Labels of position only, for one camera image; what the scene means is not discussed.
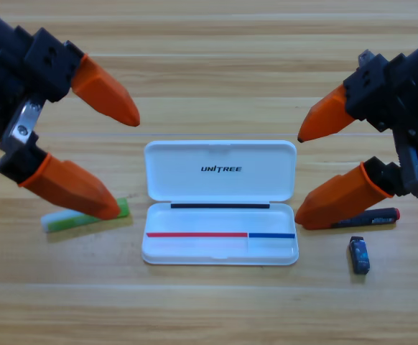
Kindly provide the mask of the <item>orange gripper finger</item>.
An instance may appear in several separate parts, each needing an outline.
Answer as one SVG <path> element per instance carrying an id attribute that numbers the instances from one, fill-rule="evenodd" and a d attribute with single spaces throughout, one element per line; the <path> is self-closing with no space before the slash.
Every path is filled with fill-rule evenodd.
<path id="1" fill-rule="evenodd" d="M 120 207 L 94 175 L 69 160 L 58 160 L 37 146 L 34 133 L 25 143 L 0 140 L 0 173 L 49 203 L 99 219 L 114 219 Z"/>
<path id="2" fill-rule="evenodd" d="M 403 194 L 400 167 L 372 157 L 311 191 L 296 212 L 295 222 L 308 230 L 325 229 Z"/>

